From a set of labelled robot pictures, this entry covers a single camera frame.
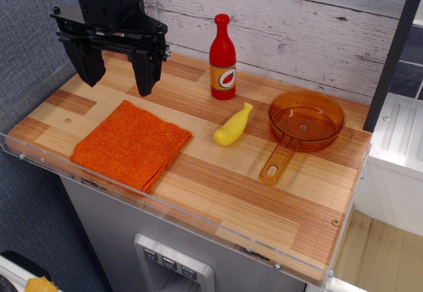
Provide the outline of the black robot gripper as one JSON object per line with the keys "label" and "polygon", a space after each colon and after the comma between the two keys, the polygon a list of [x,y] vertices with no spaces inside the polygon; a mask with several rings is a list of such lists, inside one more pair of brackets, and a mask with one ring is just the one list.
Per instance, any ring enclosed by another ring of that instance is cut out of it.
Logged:
{"label": "black robot gripper", "polygon": [[145,14],[143,0],[78,0],[78,6],[55,6],[50,16],[66,36],[59,40],[80,78],[90,87],[105,74],[99,37],[129,34],[150,44],[151,50],[136,47],[131,54],[139,95],[150,95],[161,78],[162,61],[170,56],[165,41],[168,28]]}

